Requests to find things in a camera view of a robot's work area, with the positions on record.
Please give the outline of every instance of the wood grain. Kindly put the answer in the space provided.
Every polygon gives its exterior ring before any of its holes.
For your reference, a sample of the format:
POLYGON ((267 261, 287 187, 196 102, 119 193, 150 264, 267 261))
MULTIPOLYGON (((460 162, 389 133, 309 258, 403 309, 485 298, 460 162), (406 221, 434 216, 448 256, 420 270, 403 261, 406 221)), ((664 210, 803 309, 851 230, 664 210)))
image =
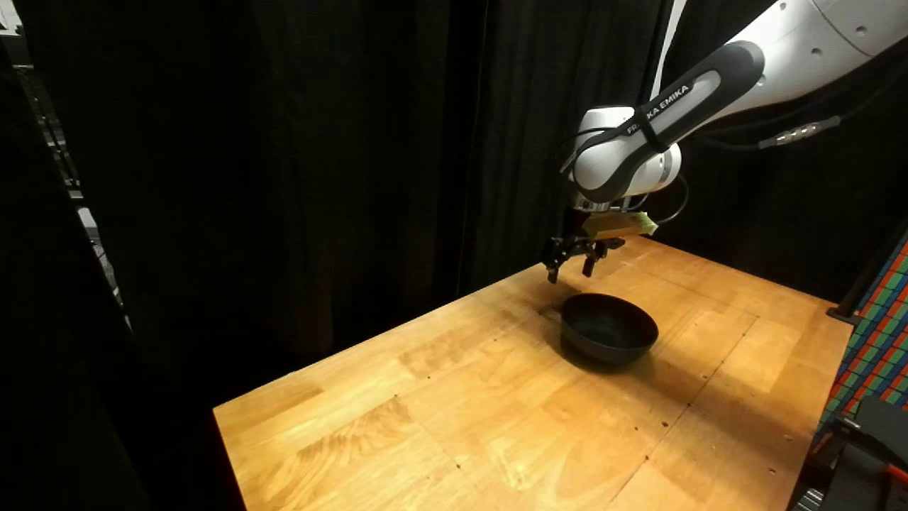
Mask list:
POLYGON ((826 301, 630 238, 516 273, 216 409, 250 508, 783 508, 843 358, 826 301), (610 292, 661 335, 627 369, 559 346, 610 292))

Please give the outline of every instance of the black backdrop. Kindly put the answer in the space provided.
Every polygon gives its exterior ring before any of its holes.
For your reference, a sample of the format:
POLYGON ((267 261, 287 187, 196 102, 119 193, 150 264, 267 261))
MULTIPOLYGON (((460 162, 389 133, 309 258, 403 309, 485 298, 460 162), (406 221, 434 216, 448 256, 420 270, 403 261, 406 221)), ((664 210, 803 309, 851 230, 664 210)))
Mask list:
POLYGON ((0 51, 3 508, 236 508, 213 414, 153 378, 0 51))
MULTIPOLYGON (((670 71, 760 3, 690 9, 670 71)), ((184 414, 196 434, 207 406, 531 264, 559 224, 573 125, 587 105, 638 94, 655 23, 655 0, 20 0, 20 11, 136 358, 204 412, 184 414)), ((746 162, 715 142, 749 131, 690 139, 695 196, 661 238, 837 298, 902 213, 899 114, 905 99, 888 94, 848 131, 746 162)), ((142 451, 131 463, 165 471, 142 451)), ((153 502, 179 497, 193 463, 167 471, 148 485, 153 502)))

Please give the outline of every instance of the black bowl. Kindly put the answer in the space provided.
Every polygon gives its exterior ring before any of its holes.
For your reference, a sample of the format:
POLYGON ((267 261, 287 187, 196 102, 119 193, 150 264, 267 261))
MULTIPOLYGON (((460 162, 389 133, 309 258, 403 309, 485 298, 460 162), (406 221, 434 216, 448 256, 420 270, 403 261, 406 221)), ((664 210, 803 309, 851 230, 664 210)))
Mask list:
POLYGON ((633 363, 655 338, 655 321, 621 298, 573 295, 562 304, 562 344, 599 363, 633 363))

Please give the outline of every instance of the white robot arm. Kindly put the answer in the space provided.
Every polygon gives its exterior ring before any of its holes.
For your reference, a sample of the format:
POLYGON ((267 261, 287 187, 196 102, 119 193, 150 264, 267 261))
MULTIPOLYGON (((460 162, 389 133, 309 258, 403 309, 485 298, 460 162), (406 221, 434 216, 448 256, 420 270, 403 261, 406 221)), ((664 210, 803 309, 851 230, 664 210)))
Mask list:
POLYGON ((908 0, 777 0, 647 105, 587 111, 565 165, 579 196, 573 227, 565 227, 573 233, 553 238, 550 278, 576 253, 593 267, 604 253, 599 238, 616 236, 613 204, 678 176, 675 142, 712 119, 812 94, 905 37, 908 0))

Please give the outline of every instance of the cable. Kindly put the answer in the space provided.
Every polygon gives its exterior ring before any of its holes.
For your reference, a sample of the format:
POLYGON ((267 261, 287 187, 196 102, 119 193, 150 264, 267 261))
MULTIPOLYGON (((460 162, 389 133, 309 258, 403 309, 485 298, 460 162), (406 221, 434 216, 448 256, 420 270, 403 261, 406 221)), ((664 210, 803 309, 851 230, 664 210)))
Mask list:
POLYGON ((559 173, 565 176, 565 173, 576 165, 576 159, 579 159, 587 148, 593 148, 596 142, 604 142, 602 136, 610 133, 610 131, 613 131, 613 128, 587 128, 587 131, 579 131, 576 139, 579 139, 579 136, 587 136, 587 139, 568 153, 568 159, 565 159, 565 165, 559 167, 559 173))
POLYGON ((758 145, 752 145, 752 142, 729 142, 729 139, 712 136, 712 133, 701 133, 695 139, 701 145, 709 145, 709 148, 718 148, 718 150, 738 150, 738 153, 758 150, 758 145))
POLYGON ((670 216, 658 219, 655 221, 658 227, 675 221, 690 204, 690 185, 687 185, 684 173, 678 173, 678 182, 684 187, 681 204, 670 216))
POLYGON ((899 85, 899 79, 905 77, 905 71, 908 71, 908 62, 902 60, 902 65, 885 77, 885 85, 882 85, 882 88, 874 88, 863 102, 857 102, 854 108, 848 108, 848 111, 843 114, 843 119, 851 119, 851 116, 863 114, 863 111, 865 111, 868 105, 874 105, 880 97, 891 94, 891 91, 899 85))
POLYGON ((664 34, 670 28, 670 17, 672 17, 672 9, 667 6, 667 0, 658 0, 653 40, 650 40, 647 62, 644 62, 644 79, 641 79, 641 91, 636 97, 636 105, 650 102, 653 85, 655 85, 655 74, 658 74, 664 34))
POLYGON ((630 199, 633 199, 633 196, 627 196, 627 199, 624 199, 624 207, 621 207, 624 213, 636 213, 636 210, 641 210, 641 207, 647 204, 647 199, 650 199, 650 196, 638 196, 638 199, 636 199, 636 204, 630 204, 630 199))
POLYGON ((814 139, 817 133, 840 128, 840 125, 843 125, 843 116, 826 116, 826 119, 817 119, 817 122, 806 122, 806 125, 780 131, 780 133, 775 133, 769 139, 760 139, 758 148, 769 150, 769 148, 797 145, 803 139, 814 139))

